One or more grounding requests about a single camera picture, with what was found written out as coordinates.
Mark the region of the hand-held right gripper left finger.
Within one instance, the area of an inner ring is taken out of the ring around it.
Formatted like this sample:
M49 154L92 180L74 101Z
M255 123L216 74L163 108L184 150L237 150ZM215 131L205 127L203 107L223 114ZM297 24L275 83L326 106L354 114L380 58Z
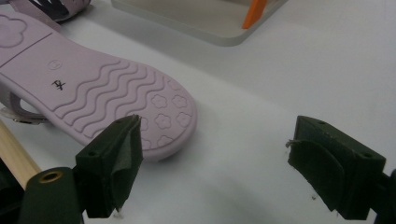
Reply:
M143 161L140 126L137 115L117 119L77 154L88 217L109 217L129 198Z

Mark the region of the wooden stick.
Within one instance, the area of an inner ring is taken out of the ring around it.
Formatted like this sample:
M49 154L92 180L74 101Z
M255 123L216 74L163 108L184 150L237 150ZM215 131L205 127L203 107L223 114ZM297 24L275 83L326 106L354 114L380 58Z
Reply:
M38 165L2 120L0 120L0 159L23 189L26 189L28 181L34 175L41 172Z

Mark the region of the lilac sandal with wavy sole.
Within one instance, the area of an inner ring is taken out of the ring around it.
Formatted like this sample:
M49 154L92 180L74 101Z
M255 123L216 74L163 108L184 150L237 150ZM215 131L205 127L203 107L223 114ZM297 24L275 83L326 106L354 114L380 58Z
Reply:
M197 124L191 95L168 75L82 47L10 11L0 11L0 103L4 116L50 122L82 145L114 120L136 114L146 161L178 152Z

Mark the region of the orange plastic piece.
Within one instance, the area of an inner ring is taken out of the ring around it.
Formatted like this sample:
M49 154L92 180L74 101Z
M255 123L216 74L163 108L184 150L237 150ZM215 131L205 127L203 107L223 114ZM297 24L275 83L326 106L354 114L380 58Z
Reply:
M250 28L256 21L258 21L266 8L268 0L251 0L247 15L242 24L243 29Z

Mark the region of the lilac sandal with dark insole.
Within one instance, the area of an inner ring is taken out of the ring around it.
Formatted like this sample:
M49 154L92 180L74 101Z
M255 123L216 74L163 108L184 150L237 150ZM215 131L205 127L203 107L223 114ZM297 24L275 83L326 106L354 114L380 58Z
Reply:
M6 0L13 9L59 30L60 22L83 11L91 0Z

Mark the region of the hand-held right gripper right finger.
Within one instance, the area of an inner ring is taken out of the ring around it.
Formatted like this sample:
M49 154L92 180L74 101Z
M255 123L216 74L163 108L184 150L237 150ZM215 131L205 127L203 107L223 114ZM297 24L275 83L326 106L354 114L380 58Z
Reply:
M296 121L288 163L329 210L345 219L368 217L375 183L386 159L331 124L306 116Z

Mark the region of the clear acrylic tray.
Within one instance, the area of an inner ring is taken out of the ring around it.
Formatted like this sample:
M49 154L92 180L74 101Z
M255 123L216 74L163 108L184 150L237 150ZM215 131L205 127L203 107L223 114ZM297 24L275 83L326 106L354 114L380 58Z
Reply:
M232 47L244 42L288 0L268 0L262 17L242 24L251 0L111 0L124 12L175 29L205 42Z

